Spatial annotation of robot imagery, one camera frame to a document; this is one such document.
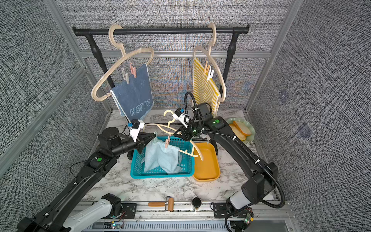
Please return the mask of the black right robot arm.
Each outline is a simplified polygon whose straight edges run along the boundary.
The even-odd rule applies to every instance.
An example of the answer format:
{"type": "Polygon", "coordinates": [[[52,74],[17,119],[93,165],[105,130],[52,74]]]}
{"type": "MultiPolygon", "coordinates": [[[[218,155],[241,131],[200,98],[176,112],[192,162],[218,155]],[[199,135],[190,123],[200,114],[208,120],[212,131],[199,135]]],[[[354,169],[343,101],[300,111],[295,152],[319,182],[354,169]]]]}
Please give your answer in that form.
{"type": "Polygon", "coordinates": [[[201,135],[210,136],[231,155],[247,177],[240,190],[227,199],[231,209],[239,210],[259,202],[272,208],[282,208],[286,199],[277,181],[277,166],[252,152],[222,117],[213,117],[209,104],[201,103],[191,110],[194,114],[192,118],[188,116],[187,109],[176,110],[176,116],[184,117],[185,124],[174,135],[185,141],[201,135]]]}

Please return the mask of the light blue terry towel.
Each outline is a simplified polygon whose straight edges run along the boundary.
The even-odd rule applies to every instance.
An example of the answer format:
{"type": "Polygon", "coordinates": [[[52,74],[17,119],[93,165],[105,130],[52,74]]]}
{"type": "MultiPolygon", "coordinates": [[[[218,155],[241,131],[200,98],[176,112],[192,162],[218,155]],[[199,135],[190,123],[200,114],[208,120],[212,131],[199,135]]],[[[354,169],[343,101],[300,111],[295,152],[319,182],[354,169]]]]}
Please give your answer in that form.
{"type": "Polygon", "coordinates": [[[145,164],[144,172],[149,172],[157,167],[167,174],[181,172],[179,148],[172,145],[168,145],[166,148],[165,145],[165,142],[158,140],[157,142],[151,141],[146,146],[145,157],[141,161],[145,164]]]}

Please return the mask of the pink clothespin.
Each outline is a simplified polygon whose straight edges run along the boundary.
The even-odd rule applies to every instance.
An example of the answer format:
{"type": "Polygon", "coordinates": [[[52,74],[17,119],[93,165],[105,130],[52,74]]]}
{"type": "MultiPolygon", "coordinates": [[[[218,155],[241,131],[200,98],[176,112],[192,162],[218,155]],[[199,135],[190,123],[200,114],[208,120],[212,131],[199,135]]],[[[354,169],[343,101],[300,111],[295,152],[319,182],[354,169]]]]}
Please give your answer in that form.
{"type": "Polygon", "coordinates": [[[165,148],[168,148],[169,146],[169,143],[170,143],[170,137],[168,137],[166,140],[165,140],[165,148]]]}

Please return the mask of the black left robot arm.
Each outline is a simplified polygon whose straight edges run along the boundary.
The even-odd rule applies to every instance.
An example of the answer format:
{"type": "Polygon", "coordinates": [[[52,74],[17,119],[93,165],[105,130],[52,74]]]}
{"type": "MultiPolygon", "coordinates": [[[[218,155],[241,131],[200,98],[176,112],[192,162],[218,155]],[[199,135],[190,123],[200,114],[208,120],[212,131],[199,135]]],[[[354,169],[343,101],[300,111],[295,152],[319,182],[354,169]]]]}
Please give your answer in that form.
{"type": "Polygon", "coordinates": [[[104,217],[119,217],[122,212],[121,199],[105,194],[87,210],[71,215],[82,198],[114,167],[120,155],[134,150],[142,152],[156,135],[139,132],[136,140],[109,127],[98,135],[99,148],[84,161],[78,174],[66,188],[34,217],[23,218],[17,225],[20,232],[81,232],[104,217]]]}

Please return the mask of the white right arm base mount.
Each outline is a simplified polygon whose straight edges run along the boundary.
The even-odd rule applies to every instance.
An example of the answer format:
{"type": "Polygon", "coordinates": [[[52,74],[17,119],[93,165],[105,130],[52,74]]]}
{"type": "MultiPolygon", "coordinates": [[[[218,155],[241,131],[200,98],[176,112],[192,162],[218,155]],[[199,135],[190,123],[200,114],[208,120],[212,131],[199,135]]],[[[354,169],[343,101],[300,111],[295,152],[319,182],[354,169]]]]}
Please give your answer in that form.
{"type": "Polygon", "coordinates": [[[226,209],[229,216],[235,211],[250,205],[251,202],[246,198],[242,190],[235,192],[231,197],[229,197],[226,200],[226,209]]]}

